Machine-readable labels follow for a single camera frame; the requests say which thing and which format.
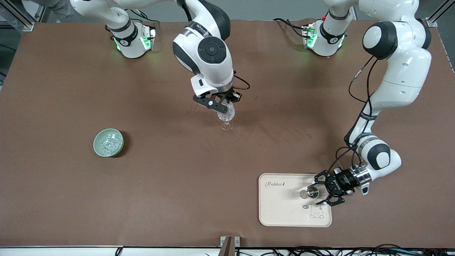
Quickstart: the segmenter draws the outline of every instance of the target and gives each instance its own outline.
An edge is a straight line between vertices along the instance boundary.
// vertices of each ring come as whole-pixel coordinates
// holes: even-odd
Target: green led light
[[[313,36],[310,39],[308,39],[308,47],[313,48],[314,42],[316,41],[317,38],[318,34],[313,33]]]
[[[338,48],[341,47],[342,43],[343,43],[343,40],[344,40],[344,36],[340,39],[340,44],[338,45]]]
[[[148,40],[147,38],[142,38],[141,37],[141,41],[142,41],[142,44],[144,45],[144,48],[146,50],[150,49],[150,40]]]
[[[120,46],[118,46],[117,40],[116,40],[115,38],[114,38],[114,42],[115,42],[115,44],[117,45],[117,50],[121,51],[121,50],[120,50]]]

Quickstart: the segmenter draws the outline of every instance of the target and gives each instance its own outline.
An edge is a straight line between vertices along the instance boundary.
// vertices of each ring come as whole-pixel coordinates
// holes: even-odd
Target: green bowl
[[[102,130],[93,141],[95,153],[102,157],[111,157],[120,153],[124,140],[121,133],[115,129]]]

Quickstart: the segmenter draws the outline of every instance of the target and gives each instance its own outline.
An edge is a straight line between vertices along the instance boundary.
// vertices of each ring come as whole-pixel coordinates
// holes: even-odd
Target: white tray
[[[316,205],[328,196],[325,189],[319,189],[316,199],[300,197],[300,191],[313,180],[314,174],[262,174],[259,177],[259,221],[265,226],[330,226],[330,206]]]

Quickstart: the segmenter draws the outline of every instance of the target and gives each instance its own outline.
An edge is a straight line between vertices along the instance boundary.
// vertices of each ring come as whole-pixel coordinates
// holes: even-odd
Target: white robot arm
[[[164,0],[148,0],[152,5]],[[138,0],[70,0],[73,8],[85,17],[97,18],[106,24],[114,35],[117,49],[127,58],[139,58],[152,48],[155,30],[139,22],[131,21],[127,12],[116,6],[141,8],[144,1]]]
[[[363,38],[364,49],[387,59],[388,68],[378,90],[367,100],[354,126],[344,140],[362,158],[361,164],[348,169],[330,170],[315,176],[315,184],[324,184],[330,196],[320,203],[331,206],[344,202],[343,195],[358,187],[363,195],[371,181],[395,171],[401,158],[390,146],[371,132],[379,113],[387,108],[405,107],[414,102],[425,82],[431,64],[426,50],[431,34],[414,18],[418,0],[360,0],[360,9],[383,22],[373,24]]]
[[[151,48],[154,30],[132,22],[121,5],[144,8],[166,0],[70,0],[74,9],[86,17],[106,23],[118,50],[128,58],[138,58]],[[228,15],[205,0],[170,0],[185,10],[190,20],[173,42],[178,61],[195,76],[191,84],[194,101],[213,111],[226,114],[227,103],[238,102],[241,94],[233,90],[234,71],[231,53],[224,40],[231,32]]]
[[[177,3],[194,16],[172,46],[182,66],[195,74],[191,79],[193,100],[226,114],[226,103],[238,102],[242,96],[233,90],[232,58],[224,42],[230,35],[231,21],[223,10],[205,0]]]
[[[329,8],[325,20],[318,20],[304,28],[305,46],[321,56],[333,55],[341,47],[346,29],[352,21],[349,9],[359,0],[324,0]]]

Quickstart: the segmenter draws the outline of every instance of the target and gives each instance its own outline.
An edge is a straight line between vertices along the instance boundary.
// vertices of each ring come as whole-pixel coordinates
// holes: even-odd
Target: brown tabletop
[[[231,132],[192,101],[192,74],[172,53],[183,23],[161,23],[159,51],[139,59],[123,57],[103,24],[36,24],[0,93],[0,245],[211,246],[236,235],[244,246],[455,247],[455,77],[435,29],[419,98],[374,126],[402,166],[334,207],[328,228],[258,220],[261,174],[318,173],[344,146],[371,23],[352,22],[325,58],[282,24],[233,21],[227,45],[252,87]],[[118,158],[93,152],[105,128],[125,134]]]

